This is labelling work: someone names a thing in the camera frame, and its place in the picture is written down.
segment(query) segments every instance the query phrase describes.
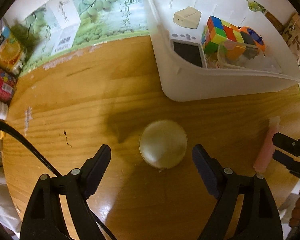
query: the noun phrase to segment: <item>pink marker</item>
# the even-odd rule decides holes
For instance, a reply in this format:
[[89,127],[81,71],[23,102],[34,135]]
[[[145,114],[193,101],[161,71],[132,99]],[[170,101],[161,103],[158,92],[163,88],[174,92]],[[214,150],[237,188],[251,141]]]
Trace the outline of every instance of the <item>pink marker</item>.
[[279,131],[280,117],[275,116],[269,119],[269,130],[263,146],[256,158],[253,168],[256,172],[264,173],[272,160],[275,147],[272,143],[272,137]]

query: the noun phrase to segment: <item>white plastic bin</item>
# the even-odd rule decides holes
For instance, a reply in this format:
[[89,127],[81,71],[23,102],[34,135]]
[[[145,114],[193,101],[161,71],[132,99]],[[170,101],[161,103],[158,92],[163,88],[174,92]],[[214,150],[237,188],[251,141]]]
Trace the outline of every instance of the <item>white plastic bin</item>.
[[[283,38],[261,12],[252,12],[245,0],[144,0],[151,41],[163,92],[174,101],[191,101],[280,91],[300,82],[300,70]],[[176,11],[191,6],[202,12],[196,30],[175,24]],[[210,15],[236,26],[249,26],[263,37],[282,68],[282,74],[242,69],[200,68],[182,59],[170,40],[201,43]]]

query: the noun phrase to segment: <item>black screen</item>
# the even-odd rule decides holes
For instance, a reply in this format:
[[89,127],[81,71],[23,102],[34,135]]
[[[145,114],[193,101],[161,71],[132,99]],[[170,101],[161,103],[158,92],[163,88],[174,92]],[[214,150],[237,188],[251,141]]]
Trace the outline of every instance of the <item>black screen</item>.
[[174,51],[186,61],[198,67],[202,67],[199,46],[174,41],[173,48]]

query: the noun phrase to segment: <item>rubik's cube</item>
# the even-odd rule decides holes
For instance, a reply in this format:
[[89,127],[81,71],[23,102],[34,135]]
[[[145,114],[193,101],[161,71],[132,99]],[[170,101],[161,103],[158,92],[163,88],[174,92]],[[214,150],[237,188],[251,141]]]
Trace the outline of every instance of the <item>rubik's cube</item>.
[[219,44],[226,40],[244,43],[238,27],[217,17],[210,16],[202,34],[203,51],[206,54],[216,52]]

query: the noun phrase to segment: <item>wood grain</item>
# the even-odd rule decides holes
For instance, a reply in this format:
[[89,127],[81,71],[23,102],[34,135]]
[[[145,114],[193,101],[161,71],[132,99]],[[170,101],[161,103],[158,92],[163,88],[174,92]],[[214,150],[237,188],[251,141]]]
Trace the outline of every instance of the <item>wood grain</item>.
[[[110,165],[88,204],[120,240],[197,239],[216,200],[192,163],[195,144],[202,144],[222,166],[252,176],[269,117],[280,116],[280,132],[300,138],[297,86],[277,93],[174,102],[162,92],[150,37],[106,43],[20,78],[7,122],[21,133],[29,107],[33,119],[26,138],[62,174],[81,167],[102,144],[111,147]],[[178,122],[189,140],[183,161],[163,172],[146,164],[138,150],[144,127],[157,119]],[[4,139],[3,165],[22,217],[39,176],[52,174],[10,136]],[[297,181],[275,161],[265,177],[277,205]],[[62,198],[76,238],[65,202]],[[238,210],[228,236],[237,218]]]

